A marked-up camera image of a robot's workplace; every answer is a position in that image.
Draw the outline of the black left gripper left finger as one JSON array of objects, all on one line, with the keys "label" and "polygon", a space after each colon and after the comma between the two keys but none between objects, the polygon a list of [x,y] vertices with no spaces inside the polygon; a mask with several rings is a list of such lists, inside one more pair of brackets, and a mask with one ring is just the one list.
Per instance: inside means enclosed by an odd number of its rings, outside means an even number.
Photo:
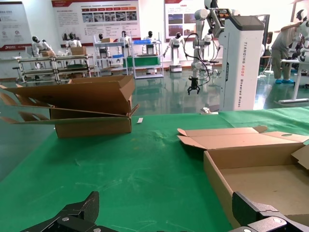
[{"label": "black left gripper left finger", "polygon": [[53,218],[24,229],[25,232],[112,232],[96,224],[99,213],[99,193],[91,192],[81,202],[71,203]]}]

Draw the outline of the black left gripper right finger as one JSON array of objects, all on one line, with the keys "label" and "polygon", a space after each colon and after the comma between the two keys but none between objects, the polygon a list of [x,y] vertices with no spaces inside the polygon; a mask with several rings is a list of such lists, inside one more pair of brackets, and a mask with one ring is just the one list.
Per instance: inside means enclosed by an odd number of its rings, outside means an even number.
[{"label": "black left gripper right finger", "polygon": [[271,205],[256,203],[233,192],[226,217],[233,232],[307,232],[308,225],[286,217]]}]

